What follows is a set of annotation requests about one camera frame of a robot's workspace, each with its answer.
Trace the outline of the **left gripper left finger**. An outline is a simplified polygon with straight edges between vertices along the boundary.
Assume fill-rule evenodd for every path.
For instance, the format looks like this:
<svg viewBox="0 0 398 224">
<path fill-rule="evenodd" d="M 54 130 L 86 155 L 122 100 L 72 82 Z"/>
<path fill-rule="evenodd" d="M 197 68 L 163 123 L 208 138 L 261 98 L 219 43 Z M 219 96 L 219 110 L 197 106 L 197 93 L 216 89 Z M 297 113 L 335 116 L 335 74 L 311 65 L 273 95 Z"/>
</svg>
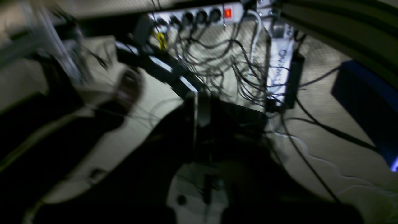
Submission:
<svg viewBox="0 0 398 224">
<path fill-rule="evenodd" d="M 192 160 L 197 95 L 165 116 L 110 174 L 78 197 L 42 206 L 34 224 L 176 224 L 167 206 L 176 172 Z"/>
</svg>

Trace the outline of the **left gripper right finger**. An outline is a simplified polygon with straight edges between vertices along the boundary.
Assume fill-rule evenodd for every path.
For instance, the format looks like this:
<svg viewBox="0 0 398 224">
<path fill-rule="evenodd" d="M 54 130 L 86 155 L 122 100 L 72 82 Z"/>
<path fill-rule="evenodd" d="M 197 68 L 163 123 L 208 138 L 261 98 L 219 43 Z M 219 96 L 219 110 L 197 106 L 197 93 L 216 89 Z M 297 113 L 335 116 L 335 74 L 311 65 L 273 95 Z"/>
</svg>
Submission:
<svg viewBox="0 0 398 224">
<path fill-rule="evenodd" d="M 243 128 L 215 95 L 198 96 L 198 150 L 219 164 L 228 206 L 222 224 L 362 224 L 352 205 L 329 201 L 297 183 L 275 162 L 272 145 Z"/>
</svg>

